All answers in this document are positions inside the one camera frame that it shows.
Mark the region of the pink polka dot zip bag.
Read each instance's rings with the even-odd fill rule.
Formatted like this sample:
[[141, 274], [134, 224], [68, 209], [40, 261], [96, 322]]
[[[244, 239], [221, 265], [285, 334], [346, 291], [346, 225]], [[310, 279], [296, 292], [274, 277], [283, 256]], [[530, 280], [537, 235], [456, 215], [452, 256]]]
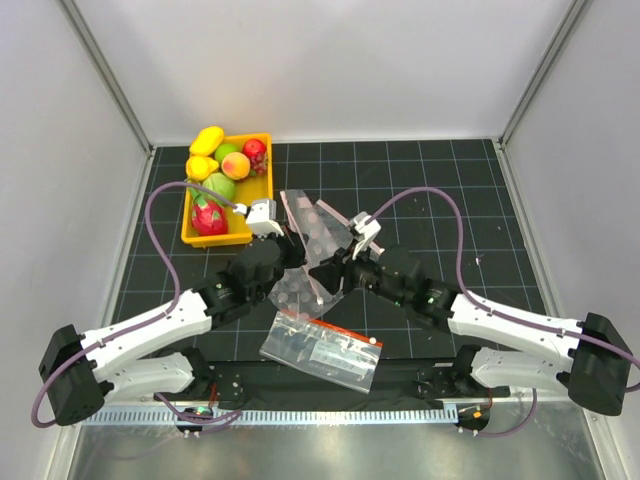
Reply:
[[269, 298], [280, 311], [292, 312], [304, 319], [320, 319], [341, 300], [342, 294], [328, 293], [310, 276], [309, 270], [344, 247], [339, 247], [329, 234], [316, 210], [316, 202], [304, 191], [284, 190], [280, 197], [289, 227], [303, 239], [308, 264], [286, 270], [282, 279], [273, 287]]

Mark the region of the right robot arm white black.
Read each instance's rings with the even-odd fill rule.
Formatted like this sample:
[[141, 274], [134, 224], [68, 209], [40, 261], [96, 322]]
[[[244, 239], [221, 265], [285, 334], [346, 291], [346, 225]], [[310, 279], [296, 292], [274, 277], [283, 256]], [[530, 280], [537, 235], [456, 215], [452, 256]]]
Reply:
[[508, 307], [431, 279], [402, 247], [374, 259], [340, 249], [310, 271], [328, 292], [363, 288], [403, 309], [423, 329], [438, 329], [504, 346], [470, 347], [450, 372], [463, 396], [483, 387], [520, 387], [565, 393], [579, 406], [607, 416], [622, 412], [632, 353], [612, 322], [590, 313], [563, 319]]

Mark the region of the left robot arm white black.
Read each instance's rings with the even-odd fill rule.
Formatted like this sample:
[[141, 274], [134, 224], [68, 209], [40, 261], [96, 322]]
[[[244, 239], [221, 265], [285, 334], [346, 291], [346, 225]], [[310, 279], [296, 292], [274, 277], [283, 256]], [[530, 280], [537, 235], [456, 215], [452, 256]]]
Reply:
[[303, 237], [288, 227], [283, 231], [254, 240], [224, 271], [154, 311], [84, 334], [72, 325], [55, 331], [39, 366], [43, 387], [32, 408], [34, 425], [67, 426], [88, 418], [105, 404], [99, 374], [247, 315], [287, 269], [306, 263]]

